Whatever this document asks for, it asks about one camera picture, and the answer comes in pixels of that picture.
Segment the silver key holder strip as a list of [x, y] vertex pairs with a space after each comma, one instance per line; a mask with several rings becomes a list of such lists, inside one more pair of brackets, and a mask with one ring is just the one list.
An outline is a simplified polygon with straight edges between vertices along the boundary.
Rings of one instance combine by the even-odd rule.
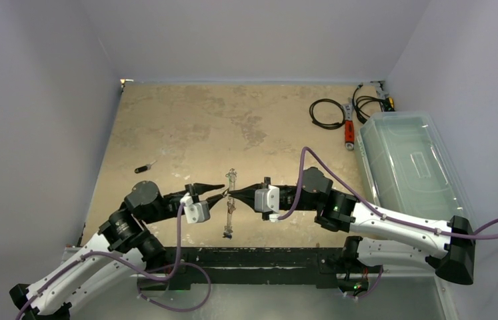
[[[229, 186], [227, 188], [228, 191], [233, 191], [235, 189], [235, 184], [237, 180], [237, 172], [234, 168], [231, 168], [229, 172], [225, 175], [228, 178]], [[225, 239], [232, 239], [233, 237], [233, 226], [232, 226], [232, 218], [233, 212], [235, 210], [235, 199], [231, 196], [227, 196], [227, 216], [226, 216], [226, 224], [224, 226], [223, 237]]]

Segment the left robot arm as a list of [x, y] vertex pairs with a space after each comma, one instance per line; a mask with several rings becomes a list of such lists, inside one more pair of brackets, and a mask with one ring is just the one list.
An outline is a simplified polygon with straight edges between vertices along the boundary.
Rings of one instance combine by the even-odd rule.
[[211, 208], [225, 198], [224, 185], [194, 183], [184, 190], [163, 195], [153, 181], [140, 181], [90, 238], [60, 267], [30, 285], [18, 284], [9, 294], [18, 308], [17, 319], [69, 319], [71, 312], [98, 289], [131, 274], [168, 283], [189, 266], [181, 246], [170, 263], [161, 242], [146, 225], [174, 218], [181, 226], [202, 223]]

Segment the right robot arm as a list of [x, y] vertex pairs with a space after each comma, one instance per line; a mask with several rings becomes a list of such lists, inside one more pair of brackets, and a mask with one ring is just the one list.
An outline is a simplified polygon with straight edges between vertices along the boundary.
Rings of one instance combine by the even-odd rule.
[[332, 231], [363, 234], [345, 243], [340, 262], [348, 271], [360, 267], [402, 265], [432, 270], [439, 278], [459, 284], [474, 282], [475, 241], [468, 219], [432, 220], [378, 207], [338, 191], [316, 167], [303, 171], [300, 186], [268, 180], [231, 191], [230, 196], [279, 221], [282, 212], [314, 211], [314, 221]]

